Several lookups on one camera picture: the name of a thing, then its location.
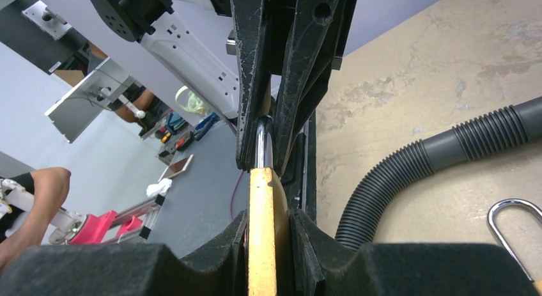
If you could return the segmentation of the person forearm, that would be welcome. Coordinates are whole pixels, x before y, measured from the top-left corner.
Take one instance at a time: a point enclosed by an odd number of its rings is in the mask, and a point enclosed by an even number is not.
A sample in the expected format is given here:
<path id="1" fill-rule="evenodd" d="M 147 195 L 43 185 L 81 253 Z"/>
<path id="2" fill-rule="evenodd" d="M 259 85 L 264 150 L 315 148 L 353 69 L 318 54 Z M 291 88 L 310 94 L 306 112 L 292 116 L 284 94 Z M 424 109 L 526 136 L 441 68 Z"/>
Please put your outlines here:
<path id="1" fill-rule="evenodd" d="M 70 190 L 71 172 L 64 167 L 48 167 L 14 176 L 12 180 L 34 196 L 27 217 L 11 235 L 16 220 L 24 213 L 13 207 L 1 218 L 1 270 L 27 249 L 40 245 L 48 225 L 62 207 Z"/>

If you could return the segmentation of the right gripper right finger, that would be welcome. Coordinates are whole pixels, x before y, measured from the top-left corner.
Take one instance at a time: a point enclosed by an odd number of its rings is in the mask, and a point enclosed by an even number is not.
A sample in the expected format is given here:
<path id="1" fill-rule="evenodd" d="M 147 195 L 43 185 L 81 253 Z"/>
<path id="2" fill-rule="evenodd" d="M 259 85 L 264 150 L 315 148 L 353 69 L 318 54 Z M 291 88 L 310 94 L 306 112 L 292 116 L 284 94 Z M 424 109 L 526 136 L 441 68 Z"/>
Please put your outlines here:
<path id="1" fill-rule="evenodd" d="M 537 295 L 491 244 L 369 243 L 352 251 L 302 211 L 290 215 L 300 295 Z"/>

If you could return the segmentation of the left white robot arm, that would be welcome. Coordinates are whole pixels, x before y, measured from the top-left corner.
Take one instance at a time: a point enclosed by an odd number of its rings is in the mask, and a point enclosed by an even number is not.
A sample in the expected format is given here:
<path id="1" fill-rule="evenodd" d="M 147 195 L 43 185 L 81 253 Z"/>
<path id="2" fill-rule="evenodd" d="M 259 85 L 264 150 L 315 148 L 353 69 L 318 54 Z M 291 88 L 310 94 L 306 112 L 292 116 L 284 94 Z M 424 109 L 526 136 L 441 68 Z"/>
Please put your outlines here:
<path id="1" fill-rule="evenodd" d="M 256 124 L 272 116 L 273 168 L 341 67 L 357 0 L 90 0 L 104 24 L 136 42 L 226 120 L 236 120 L 236 164 L 255 165 Z M 184 1 L 233 20 L 233 73 L 174 10 Z"/>

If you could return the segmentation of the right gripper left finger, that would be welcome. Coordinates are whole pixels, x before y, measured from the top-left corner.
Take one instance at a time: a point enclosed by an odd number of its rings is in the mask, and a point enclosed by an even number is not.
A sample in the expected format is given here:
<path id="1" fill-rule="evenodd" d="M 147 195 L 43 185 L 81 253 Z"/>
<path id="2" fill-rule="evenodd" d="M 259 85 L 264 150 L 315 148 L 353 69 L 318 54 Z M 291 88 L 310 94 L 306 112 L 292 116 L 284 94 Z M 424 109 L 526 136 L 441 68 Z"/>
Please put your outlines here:
<path id="1" fill-rule="evenodd" d="M 245 224 L 242 211 L 183 258 L 164 244 L 34 247 L 1 274 L 1 295 L 241 295 Z"/>

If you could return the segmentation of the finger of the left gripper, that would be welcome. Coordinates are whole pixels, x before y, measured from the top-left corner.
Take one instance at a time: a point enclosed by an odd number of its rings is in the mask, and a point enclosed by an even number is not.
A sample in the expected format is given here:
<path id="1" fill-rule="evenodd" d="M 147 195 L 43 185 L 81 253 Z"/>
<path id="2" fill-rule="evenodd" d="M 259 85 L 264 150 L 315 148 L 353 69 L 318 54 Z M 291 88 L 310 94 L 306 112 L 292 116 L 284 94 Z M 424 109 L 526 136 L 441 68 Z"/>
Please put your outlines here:
<path id="1" fill-rule="evenodd" d="M 284 173 L 293 142 L 328 90 L 344 54 L 357 0 L 296 0 L 274 119 L 274 170 Z"/>
<path id="2" fill-rule="evenodd" d="M 236 163 L 238 168 L 247 171 L 254 167 L 256 125 L 268 80 L 264 66 L 267 0 L 230 1 L 240 80 Z"/>

